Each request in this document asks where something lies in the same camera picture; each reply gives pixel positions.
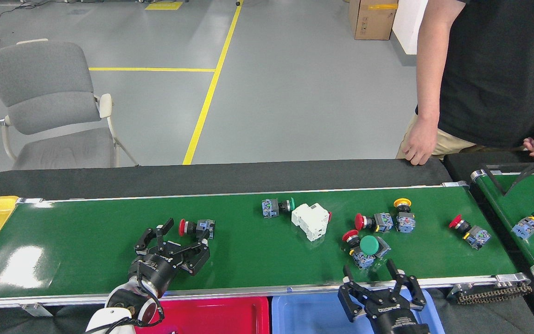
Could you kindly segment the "person's right hand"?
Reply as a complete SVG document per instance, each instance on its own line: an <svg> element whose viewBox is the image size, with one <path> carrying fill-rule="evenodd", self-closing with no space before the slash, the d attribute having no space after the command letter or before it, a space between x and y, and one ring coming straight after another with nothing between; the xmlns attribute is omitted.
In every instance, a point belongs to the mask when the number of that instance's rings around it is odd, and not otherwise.
<svg viewBox="0 0 534 334"><path fill-rule="evenodd" d="M399 146L399 156L414 166L424 165L437 143L439 116L415 115Z"/></svg>

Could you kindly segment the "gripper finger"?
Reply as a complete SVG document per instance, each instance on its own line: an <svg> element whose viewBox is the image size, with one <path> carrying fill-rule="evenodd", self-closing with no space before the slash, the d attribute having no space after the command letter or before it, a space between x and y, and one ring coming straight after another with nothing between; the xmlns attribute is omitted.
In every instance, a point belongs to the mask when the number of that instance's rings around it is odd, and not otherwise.
<svg viewBox="0 0 534 334"><path fill-rule="evenodd" d="M197 241L187 246L178 246L170 251L174 265L187 271L189 275L195 276L210 257L209 237L210 231L204 231Z"/></svg>
<svg viewBox="0 0 534 334"><path fill-rule="evenodd" d="M381 297L373 290L368 290L356 283L347 264L343 267L343 274L343 284L339 287L338 298L348 320L354 322L358 317L367 315L368 302L380 305Z"/></svg>
<svg viewBox="0 0 534 334"><path fill-rule="evenodd" d="M134 250L136 252L134 261L140 260L143 256L149 254L160 255L166 257L170 261L173 260L172 256L165 251L166 246L163 239L172 226L174 226L174 220L173 218L169 218L163 225L158 225L155 228L147 228L136 242L136 245L134 245ZM156 239L157 246L150 248L148 246L153 239Z"/></svg>
<svg viewBox="0 0 534 334"><path fill-rule="evenodd" d="M419 286L417 278L414 276L407 276L403 271L400 271L392 259L387 260L386 266L392 279L395 281L394 287L390 290L388 300L390 302L398 302L400 290L403 286L407 287L411 294L410 309L423 310L426 306L426 299L422 289Z"/></svg>

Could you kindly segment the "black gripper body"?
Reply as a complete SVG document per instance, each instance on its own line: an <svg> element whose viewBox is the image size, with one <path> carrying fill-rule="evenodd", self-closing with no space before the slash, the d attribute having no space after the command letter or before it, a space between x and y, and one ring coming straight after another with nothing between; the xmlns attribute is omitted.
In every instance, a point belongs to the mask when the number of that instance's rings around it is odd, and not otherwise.
<svg viewBox="0 0 534 334"><path fill-rule="evenodd" d="M137 254L128 270L128 281L137 285L137 274L146 285L147 290L154 290L155 296L161 298L168 290L168 286L177 274L184 256L180 251L180 244L166 241L159 246L147 247L144 241L138 241L134 246Z"/></svg>
<svg viewBox="0 0 534 334"><path fill-rule="evenodd" d="M384 299L377 304L373 299L365 303L365 312L375 334L429 334L427 324L418 323L403 297Z"/></svg>

